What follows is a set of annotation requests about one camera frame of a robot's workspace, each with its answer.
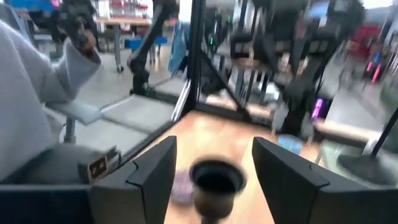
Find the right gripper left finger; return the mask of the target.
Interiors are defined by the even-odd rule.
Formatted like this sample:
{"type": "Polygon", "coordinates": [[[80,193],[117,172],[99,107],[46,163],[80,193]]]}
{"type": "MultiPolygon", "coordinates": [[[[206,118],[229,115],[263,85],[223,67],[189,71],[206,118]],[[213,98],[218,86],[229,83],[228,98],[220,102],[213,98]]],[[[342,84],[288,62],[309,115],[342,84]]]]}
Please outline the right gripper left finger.
{"type": "Polygon", "coordinates": [[[168,136],[90,189],[95,224],[163,224],[175,177],[177,137],[168,136]]]}

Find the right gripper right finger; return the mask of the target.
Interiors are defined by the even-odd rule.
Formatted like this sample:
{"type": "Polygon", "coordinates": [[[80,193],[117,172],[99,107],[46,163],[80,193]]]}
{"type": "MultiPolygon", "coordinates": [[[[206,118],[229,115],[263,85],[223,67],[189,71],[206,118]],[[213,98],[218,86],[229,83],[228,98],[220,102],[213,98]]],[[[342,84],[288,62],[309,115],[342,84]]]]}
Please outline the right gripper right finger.
{"type": "Polygon", "coordinates": [[[264,138],[252,158],[275,223],[397,224],[397,190],[372,189],[264,138]]]}

